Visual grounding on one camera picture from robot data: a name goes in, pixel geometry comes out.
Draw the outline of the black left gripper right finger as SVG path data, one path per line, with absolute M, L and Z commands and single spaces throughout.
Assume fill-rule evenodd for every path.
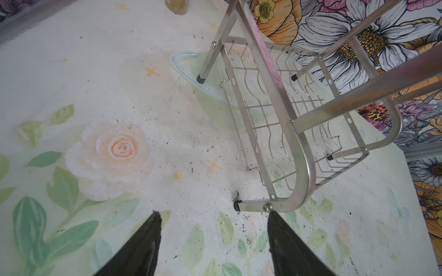
M 276 276 L 334 275 L 275 211 L 268 216 L 268 236 Z

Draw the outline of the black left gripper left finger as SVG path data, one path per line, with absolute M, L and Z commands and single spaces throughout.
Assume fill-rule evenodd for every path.
M 162 219 L 158 211 L 139 227 L 97 276 L 153 276 L 161 243 Z

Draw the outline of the silver metal dish rack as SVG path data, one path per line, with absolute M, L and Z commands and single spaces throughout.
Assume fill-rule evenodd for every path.
M 297 210 L 310 199 L 313 192 L 319 187 L 336 178 L 339 174 L 353 168 L 354 165 L 365 159 L 370 151 L 385 147 L 398 137 L 401 131 L 400 125 L 397 125 L 385 139 L 366 144 L 350 116 L 352 110 L 376 100 L 382 100 L 392 120 L 400 121 L 401 114 L 397 106 L 401 101 L 407 100 L 407 95 L 398 98 L 392 98 L 392 95 L 400 90 L 433 78 L 442 72 L 442 48 L 437 46 L 383 75 L 377 74 L 358 39 L 358 34 L 367 25 L 381 18 L 395 5 L 397 5 L 397 1 L 382 5 L 374 14 L 364 19 L 361 24 L 332 44 L 326 51 L 319 54 L 315 52 L 308 53 L 313 58 L 313 61 L 308 66 L 304 66 L 298 71 L 293 71 L 291 80 L 293 82 L 300 81 L 301 77 L 307 75 L 312 66 L 319 65 L 334 97 L 327 103 L 314 106 L 312 110 L 298 114 L 294 109 L 294 102 L 290 100 L 290 95 L 283 85 L 277 64 L 270 55 L 272 49 L 283 52 L 285 48 L 264 41 L 259 34 L 257 24 L 252 19 L 252 12 L 247 7 L 245 1 L 231 1 L 229 3 L 220 29 L 217 31 L 211 49 L 201 67 L 197 82 L 204 84 L 216 59 L 218 57 L 223 59 L 228 80 L 231 82 L 242 120 L 258 163 L 257 170 L 269 195 L 267 199 L 262 200 L 235 201 L 234 210 L 236 212 L 288 213 Z M 250 108 L 243 99 L 237 84 L 236 75 L 225 49 L 225 45 L 228 43 L 241 44 L 251 50 L 259 74 L 259 81 L 265 87 L 264 94 L 270 97 L 270 105 L 278 118 L 277 125 L 282 129 L 283 151 L 287 159 L 292 162 L 295 168 L 294 176 L 296 177 L 296 183 L 291 188 L 291 194 L 286 198 L 280 198 L 276 195 L 273 181 L 269 178 L 267 166 L 258 145 L 256 127 L 253 125 L 249 114 Z M 351 46 L 359 61 L 361 61 L 362 67 L 367 73 L 371 74 L 371 79 L 346 94 L 340 94 L 331 78 L 324 58 L 336 52 L 344 44 Z M 322 127 L 325 123 L 340 116 L 346 119 L 351 134 L 358 145 L 355 148 L 344 151 L 338 149 L 325 155 L 324 159 L 327 161 L 338 162 L 347 156 L 351 156 L 352 161 L 351 163 L 339 165 L 337 170 L 329 171 L 326 177 L 323 177 L 321 181 L 317 181 L 317 173 L 321 170 L 320 160 L 314 156 L 310 147 L 311 143 L 314 142 L 314 138 L 308 138 L 306 132 L 315 127 Z

